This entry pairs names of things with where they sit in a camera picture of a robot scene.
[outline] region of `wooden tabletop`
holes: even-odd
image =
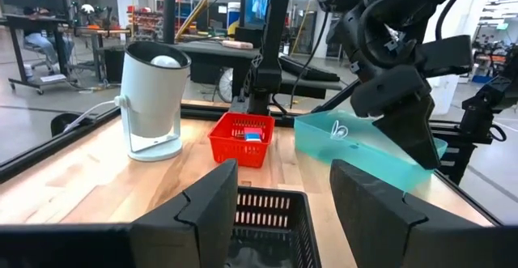
[[[0,223],[129,222],[217,164],[211,121],[182,120],[180,155],[143,163],[125,152],[120,118],[0,185]],[[329,187],[329,166],[297,151],[293,129],[276,128],[262,168],[239,168],[239,184],[304,191],[323,267],[356,267]],[[490,223],[433,176],[413,194],[481,225]]]

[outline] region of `gray floor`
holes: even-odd
[[[82,40],[76,40],[74,61],[91,59],[91,52]],[[38,60],[34,53],[23,52],[26,63]],[[305,56],[295,57],[305,62]],[[355,77],[336,60],[314,59],[313,66],[319,66],[340,75],[344,83],[351,83]],[[57,112],[82,112],[99,102],[111,100],[118,94],[118,89],[80,92],[66,84],[47,86],[45,94],[37,95],[34,89],[17,87],[12,92],[9,77],[19,77],[15,64],[9,35],[0,29],[0,163],[24,152],[51,138],[50,121],[58,115]],[[84,71],[78,74],[83,86],[95,86],[96,78],[92,72]],[[460,109],[462,100],[471,97],[480,85],[460,84],[457,87],[452,107],[448,115],[437,117],[459,121],[463,111]],[[184,98],[189,100],[212,100],[214,86],[188,82],[185,86]],[[334,96],[336,91],[328,91],[327,99]],[[279,103],[289,105],[290,97],[278,96]],[[293,108],[310,110],[323,100],[296,97]],[[349,101],[339,108],[352,111]],[[96,110],[102,113],[109,107]],[[518,223],[518,172],[515,172],[517,157],[512,150],[518,148],[518,114],[514,109],[508,109],[499,114],[495,123],[501,125],[508,139],[504,143],[493,142],[490,146],[479,146],[461,182],[461,188],[479,201],[486,209],[495,214],[504,223]]]

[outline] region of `table leg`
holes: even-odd
[[[59,32],[59,30],[54,30],[54,37],[56,38],[56,52],[57,52],[57,60],[59,61],[59,68],[61,69],[61,73],[65,76],[68,76],[68,71],[66,70],[66,55],[65,55],[65,42],[63,42],[63,34]]]
[[[97,51],[97,49],[99,48],[100,41],[102,42],[102,36],[100,37],[101,40],[99,37],[100,36],[97,34],[91,35],[91,51],[93,52],[93,55],[94,55],[94,68],[96,71],[96,77],[100,81],[101,76],[100,76],[99,52]]]
[[[103,35],[98,35],[97,49],[102,49],[104,47],[104,39]],[[97,51],[97,56],[99,57],[99,81],[106,80],[106,61],[104,60],[104,51]]]
[[[13,41],[13,48],[15,50],[16,63],[18,64],[19,77],[24,83],[27,82],[27,74],[25,73],[25,67],[23,66],[22,52],[19,49],[18,37],[16,36],[16,29],[9,27],[11,33],[11,39]]]

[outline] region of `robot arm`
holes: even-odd
[[[471,70],[469,36],[423,44],[428,19],[446,0],[318,0],[324,11],[344,13],[329,31],[358,75],[351,104],[424,168],[439,157],[428,119],[434,108],[426,78]],[[388,27],[404,33],[394,40]]]
[[[465,110],[459,129],[465,134],[484,138],[491,135],[504,141],[506,135],[500,130],[502,138],[490,134],[495,114],[510,108],[518,102],[518,47],[512,46],[506,56],[503,71],[485,84],[475,96],[462,102]]]

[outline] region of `orange object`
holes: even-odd
[[[493,62],[505,62],[506,57],[494,55],[494,56],[491,56],[491,60]]]
[[[261,142],[244,140],[244,129],[249,127],[262,129]],[[274,127],[273,117],[243,113],[223,114],[209,132],[214,160],[222,163],[226,159],[237,159],[239,166],[260,168],[272,141]]]

